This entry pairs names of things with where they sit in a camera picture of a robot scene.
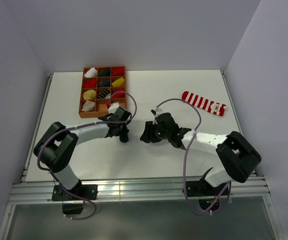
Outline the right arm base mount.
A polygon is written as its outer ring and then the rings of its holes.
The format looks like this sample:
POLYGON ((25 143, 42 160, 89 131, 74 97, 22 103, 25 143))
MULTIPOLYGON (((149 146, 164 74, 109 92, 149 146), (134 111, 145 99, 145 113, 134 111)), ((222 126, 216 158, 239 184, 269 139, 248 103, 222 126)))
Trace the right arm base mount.
POLYGON ((226 183, 222 183, 217 187, 212 187, 205 180, 189 180, 185 182, 186 184, 186 195, 188 198, 193 197, 211 197, 211 198, 203 198, 198 200, 198 204, 200 208, 205 211, 215 200, 215 198, 219 195, 219 193, 223 190, 223 196, 227 196, 230 193, 230 186, 225 187, 226 183))

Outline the beige red sock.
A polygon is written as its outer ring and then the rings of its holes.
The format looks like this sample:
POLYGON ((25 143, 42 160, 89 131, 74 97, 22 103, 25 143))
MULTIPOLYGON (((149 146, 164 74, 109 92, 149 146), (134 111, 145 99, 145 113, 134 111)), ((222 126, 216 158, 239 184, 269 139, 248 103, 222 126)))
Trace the beige red sock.
POLYGON ((95 109, 96 103, 94 101, 86 100, 86 102, 82 105, 82 112, 92 112, 95 109))

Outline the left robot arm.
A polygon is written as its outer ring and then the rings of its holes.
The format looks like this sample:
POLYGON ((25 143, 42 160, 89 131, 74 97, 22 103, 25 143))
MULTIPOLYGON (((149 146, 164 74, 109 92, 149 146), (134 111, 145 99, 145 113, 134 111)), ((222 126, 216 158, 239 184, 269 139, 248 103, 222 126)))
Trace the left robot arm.
POLYGON ((33 149, 37 157, 37 165, 41 170, 48 171, 63 187, 63 194, 75 200, 85 193, 81 180, 70 166, 75 147, 96 139, 119 137, 123 143, 127 141, 127 124, 132 114, 118 107, 109 114, 99 117, 94 122, 65 126, 54 122, 33 149))

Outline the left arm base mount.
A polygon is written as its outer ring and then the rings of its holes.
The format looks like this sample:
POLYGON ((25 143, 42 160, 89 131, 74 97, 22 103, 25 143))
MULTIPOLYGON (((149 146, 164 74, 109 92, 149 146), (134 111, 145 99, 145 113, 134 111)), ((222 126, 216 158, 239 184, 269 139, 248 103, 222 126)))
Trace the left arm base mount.
POLYGON ((72 190, 67 190, 59 184, 53 188, 51 201, 62 202, 62 213, 65 217, 72 220, 85 220, 94 216, 97 212, 97 206, 93 202, 97 199, 97 194, 97 184, 82 184, 72 190), (93 206, 93 212, 88 216, 78 217, 83 212, 86 203, 93 206))

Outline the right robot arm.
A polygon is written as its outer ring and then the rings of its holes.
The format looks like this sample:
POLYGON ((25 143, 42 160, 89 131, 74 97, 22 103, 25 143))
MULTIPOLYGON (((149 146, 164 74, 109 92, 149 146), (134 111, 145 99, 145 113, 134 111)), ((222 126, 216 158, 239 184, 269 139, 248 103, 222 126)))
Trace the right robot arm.
POLYGON ((200 189, 206 195, 229 181, 244 183, 261 162, 260 154, 241 135, 210 134, 180 127, 169 112, 159 108, 151 110, 154 119, 145 123, 140 140, 145 143, 168 141, 174 148, 197 150, 218 156, 221 165, 212 166, 199 180, 200 189))

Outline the dark green reindeer sock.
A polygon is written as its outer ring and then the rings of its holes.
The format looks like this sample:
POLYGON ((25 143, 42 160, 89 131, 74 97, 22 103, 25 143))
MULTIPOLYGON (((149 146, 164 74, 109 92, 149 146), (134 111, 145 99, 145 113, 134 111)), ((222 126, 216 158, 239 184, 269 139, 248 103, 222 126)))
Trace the dark green reindeer sock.
POLYGON ((125 133, 122 133, 120 136, 119 136, 119 140, 121 143, 127 143, 129 141, 129 135, 127 132, 125 133))

